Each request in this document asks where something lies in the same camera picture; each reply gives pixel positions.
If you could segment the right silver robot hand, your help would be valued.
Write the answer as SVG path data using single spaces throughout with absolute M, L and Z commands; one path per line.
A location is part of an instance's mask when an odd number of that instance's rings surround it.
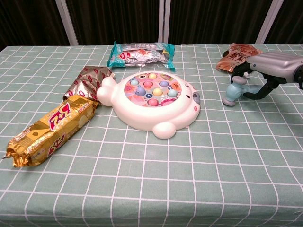
M 246 61 L 236 66 L 231 75 L 231 83 L 246 86 L 244 73 L 259 72 L 267 81 L 257 93 L 252 93 L 247 88 L 243 95 L 252 100 L 265 98 L 280 84 L 297 83 L 303 88 L 303 57 L 283 52 L 266 52 L 250 56 Z

